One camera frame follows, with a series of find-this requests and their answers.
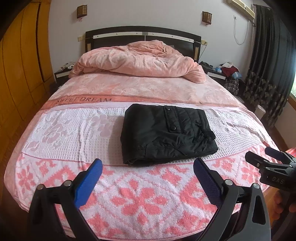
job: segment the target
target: power outlet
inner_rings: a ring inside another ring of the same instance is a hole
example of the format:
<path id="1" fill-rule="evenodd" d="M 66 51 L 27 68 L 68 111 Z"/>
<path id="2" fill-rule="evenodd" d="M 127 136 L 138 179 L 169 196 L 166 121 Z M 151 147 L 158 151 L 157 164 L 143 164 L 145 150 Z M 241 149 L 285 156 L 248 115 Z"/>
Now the power outlet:
<path id="1" fill-rule="evenodd" d="M 78 42 L 83 41 L 85 39 L 85 35 L 81 35 L 78 37 Z"/>
<path id="2" fill-rule="evenodd" d="M 202 40 L 201 45 L 207 45 L 207 41 Z"/>

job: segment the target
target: curtain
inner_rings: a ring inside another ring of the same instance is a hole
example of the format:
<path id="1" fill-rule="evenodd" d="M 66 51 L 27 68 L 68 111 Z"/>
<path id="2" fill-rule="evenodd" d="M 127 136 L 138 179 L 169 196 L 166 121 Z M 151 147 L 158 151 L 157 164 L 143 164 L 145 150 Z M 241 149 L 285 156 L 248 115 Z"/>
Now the curtain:
<path id="1" fill-rule="evenodd" d="M 261 105 L 263 123 L 273 126 L 292 89 L 296 70 L 296 43 L 270 8 L 256 5 L 256 33 L 244 98 Z"/>

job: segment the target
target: pile of clothes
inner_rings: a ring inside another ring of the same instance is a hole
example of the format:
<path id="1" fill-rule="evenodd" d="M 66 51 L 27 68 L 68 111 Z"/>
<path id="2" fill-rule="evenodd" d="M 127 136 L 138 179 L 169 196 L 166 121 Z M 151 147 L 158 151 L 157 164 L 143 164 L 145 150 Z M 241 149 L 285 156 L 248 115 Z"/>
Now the pile of clothes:
<path id="1" fill-rule="evenodd" d="M 227 89 L 233 95 L 237 95 L 239 92 L 239 79 L 242 79 L 242 75 L 239 73 L 231 62 L 226 62 L 219 66 L 222 74 L 227 76 L 224 88 Z"/>
<path id="2" fill-rule="evenodd" d="M 203 110 L 132 104 L 121 132 L 123 162 L 145 167 L 218 151 Z"/>

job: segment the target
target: human hand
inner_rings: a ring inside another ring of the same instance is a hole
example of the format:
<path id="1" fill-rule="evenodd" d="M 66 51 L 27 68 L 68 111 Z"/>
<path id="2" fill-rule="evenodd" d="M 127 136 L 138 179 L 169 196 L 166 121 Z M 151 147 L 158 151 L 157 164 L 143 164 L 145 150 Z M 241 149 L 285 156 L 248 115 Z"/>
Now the human hand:
<path id="1" fill-rule="evenodd" d="M 282 201 L 283 201 L 283 198 L 280 192 L 277 191 L 276 194 L 274 195 L 274 209 L 272 213 L 272 218 L 275 220 L 278 220 L 280 218 L 281 213 L 284 210 L 283 206 L 281 205 Z M 296 213 L 296 203 L 293 203 L 290 205 L 289 211 L 291 213 Z"/>

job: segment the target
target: headboard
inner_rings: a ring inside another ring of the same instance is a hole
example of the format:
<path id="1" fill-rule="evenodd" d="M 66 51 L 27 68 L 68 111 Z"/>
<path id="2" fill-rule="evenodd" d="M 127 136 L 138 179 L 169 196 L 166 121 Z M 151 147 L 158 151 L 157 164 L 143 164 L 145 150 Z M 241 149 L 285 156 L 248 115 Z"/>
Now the headboard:
<path id="1" fill-rule="evenodd" d="M 184 56 L 198 61 L 201 36 L 187 32 L 148 26 L 121 26 L 101 28 L 85 33 L 85 51 L 100 47 L 127 45 L 136 41 L 160 40 L 173 45 Z"/>

